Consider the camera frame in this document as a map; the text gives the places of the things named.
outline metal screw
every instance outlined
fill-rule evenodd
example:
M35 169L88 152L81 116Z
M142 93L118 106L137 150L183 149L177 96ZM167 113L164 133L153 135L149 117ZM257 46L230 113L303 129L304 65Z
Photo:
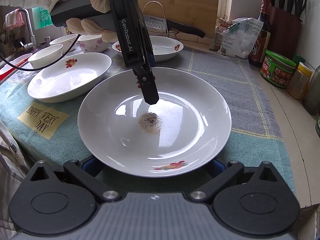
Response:
M102 196L106 199L114 199L114 198L117 198L119 196L119 193L118 192L115 192L113 190L108 190L106 192L104 192L102 194Z
M202 192L202 191L194 191L190 194L190 196L193 198L193 199L203 199L207 196L206 193Z
M151 199L153 199L153 200L157 200L157 199L159 199L160 197L158 196L158 195L153 195L152 197L150 197Z

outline tablecloth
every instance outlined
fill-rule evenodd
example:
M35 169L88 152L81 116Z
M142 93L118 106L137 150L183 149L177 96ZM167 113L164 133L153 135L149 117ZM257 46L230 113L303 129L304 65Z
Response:
M68 56L80 52L80 48L76 47ZM112 59L104 79L126 70L122 57L111 46L104 53ZM232 132L219 154L220 158L226 161L238 160L245 166L258 166L264 160L271 161L294 192L290 160L279 126L268 98L247 60L185 47L176 57L157 65L192 73L209 82L225 98L231 111ZM34 75L18 71L0 86L0 119L20 143L20 147L35 160L63 164L70 159L88 157L90 152L82 143L77 127L77 113L86 94L62 103L41 103L27 94L28 82ZM44 138L39 131L30 129L18 119L34 101L47 106L49 110L66 114L65 120L50 139ZM204 168L176 177L149 179L124 174L109 167L105 167L97 178L122 193L187 193L211 179Z

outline gloved hand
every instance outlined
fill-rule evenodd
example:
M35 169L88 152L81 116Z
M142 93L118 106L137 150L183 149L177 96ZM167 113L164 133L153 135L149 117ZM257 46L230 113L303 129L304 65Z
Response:
M109 0L90 0L92 7L102 13L110 10ZM100 28L95 22L91 20L80 20L78 18L71 18L67 20L67 26L73 33L83 35L98 35L102 34L102 40L105 42L116 41L117 35L110 30Z

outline black cable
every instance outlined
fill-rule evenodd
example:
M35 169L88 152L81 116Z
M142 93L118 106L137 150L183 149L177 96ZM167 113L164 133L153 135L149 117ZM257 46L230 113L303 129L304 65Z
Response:
M15 65L11 64L10 62L8 62L1 54L0 54L0 58L1 58L6 64L8 64L10 67L13 67L13 68L18 69L18 70L22 70L22 71L38 71L38 70L42 70L42 69L47 68L47 67L50 67L50 66L52 66L53 64L56 64L58 61L60 61L60 60L71 50L71 48L76 44L76 42L78 41L80 35L81 35L81 34L78 34L78 36L76 37L75 41L72 43L72 45L70 46L70 48L69 48L60 58L58 58L56 61L50 63L49 65L44 66L44 67L41 67L41 68L36 68L36 69L20 68L20 67L17 67L17 66L15 66Z

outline white ceramic plate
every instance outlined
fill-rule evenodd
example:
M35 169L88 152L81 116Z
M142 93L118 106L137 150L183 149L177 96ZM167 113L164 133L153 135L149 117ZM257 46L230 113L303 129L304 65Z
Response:
M88 52L65 57L41 70L28 85L28 94L45 103L58 103L89 91L111 66L105 54Z
M29 58L32 56L32 53L29 54L25 54L22 55L20 57L17 57L16 59L14 59L13 61L10 61L11 64L16 65L17 63L19 63L20 61L22 61L23 59ZM7 71L11 70L13 67L9 66L8 64L5 64L3 68L0 69L0 75L6 73Z
M225 146L227 103L192 74L153 68L160 100L144 102L131 70L96 86L78 113L82 141L106 165L141 177L168 177L201 167Z
M183 44L180 41L171 38L162 36L150 36L150 40L156 62L173 58L183 50ZM120 56L122 56L121 48L118 41L112 45L112 48L117 51Z

